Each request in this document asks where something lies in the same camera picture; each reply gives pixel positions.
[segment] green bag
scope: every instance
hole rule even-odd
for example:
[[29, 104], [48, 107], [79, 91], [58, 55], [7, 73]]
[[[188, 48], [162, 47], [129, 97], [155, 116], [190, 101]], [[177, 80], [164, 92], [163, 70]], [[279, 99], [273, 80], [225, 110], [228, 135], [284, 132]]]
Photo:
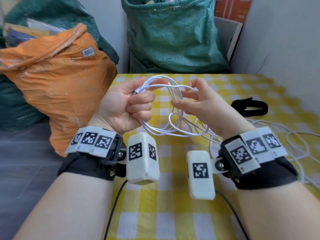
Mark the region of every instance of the green bag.
[[214, 25], [215, 0], [148, 1], [121, 0], [128, 18], [130, 73], [229, 71]]
[[[5, 48], [0, 28], [0, 48]], [[0, 130], [15, 131], [31, 126], [46, 117], [26, 102], [22, 92], [0, 73]]]
[[78, 23], [87, 26], [88, 32], [115, 64], [119, 56], [114, 48], [101, 36], [93, 16], [77, 0], [21, 0], [4, 17], [10, 24], [27, 26], [27, 18], [41, 21], [59, 28], [74, 28]]

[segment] left hand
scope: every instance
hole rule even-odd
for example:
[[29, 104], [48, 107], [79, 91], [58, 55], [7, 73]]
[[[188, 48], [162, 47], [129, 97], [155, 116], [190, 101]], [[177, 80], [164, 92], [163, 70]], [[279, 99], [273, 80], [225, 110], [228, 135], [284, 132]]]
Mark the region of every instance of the left hand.
[[[102, 127], [120, 135], [141, 126], [139, 120], [149, 121], [152, 117], [152, 102], [156, 95], [148, 89], [144, 93], [131, 96], [134, 90], [143, 85], [145, 77], [134, 79], [112, 87], [103, 97], [97, 111], [88, 125]], [[168, 84], [164, 78], [151, 84]]]

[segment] right hand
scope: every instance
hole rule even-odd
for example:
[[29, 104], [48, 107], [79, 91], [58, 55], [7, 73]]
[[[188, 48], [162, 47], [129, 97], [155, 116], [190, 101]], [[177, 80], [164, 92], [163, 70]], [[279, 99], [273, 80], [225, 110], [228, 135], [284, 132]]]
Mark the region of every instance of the right hand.
[[187, 86], [197, 88], [199, 95], [186, 88], [185, 91], [181, 91], [182, 96], [195, 101], [173, 99], [171, 104], [186, 114], [196, 116], [223, 140], [255, 130], [255, 127], [216, 93], [205, 80], [196, 78], [189, 81]]

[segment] gray floor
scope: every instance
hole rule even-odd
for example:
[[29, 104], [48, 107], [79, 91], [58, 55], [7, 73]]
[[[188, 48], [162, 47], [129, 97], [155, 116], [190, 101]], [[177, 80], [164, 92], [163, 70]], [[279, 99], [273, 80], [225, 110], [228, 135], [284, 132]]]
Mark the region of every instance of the gray floor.
[[63, 158], [50, 145], [48, 120], [0, 130], [0, 240], [11, 240], [49, 188]]

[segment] forearm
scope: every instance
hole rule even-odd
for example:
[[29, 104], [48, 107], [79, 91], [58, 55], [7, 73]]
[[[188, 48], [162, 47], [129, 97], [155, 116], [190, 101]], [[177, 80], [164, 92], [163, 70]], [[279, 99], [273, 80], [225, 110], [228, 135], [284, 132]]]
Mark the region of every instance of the forearm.
[[62, 173], [29, 214], [15, 240], [100, 240], [110, 214], [113, 182]]
[[320, 202], [300, 182], [261, 190], [239, 190], [251, 240], [316, 240]]

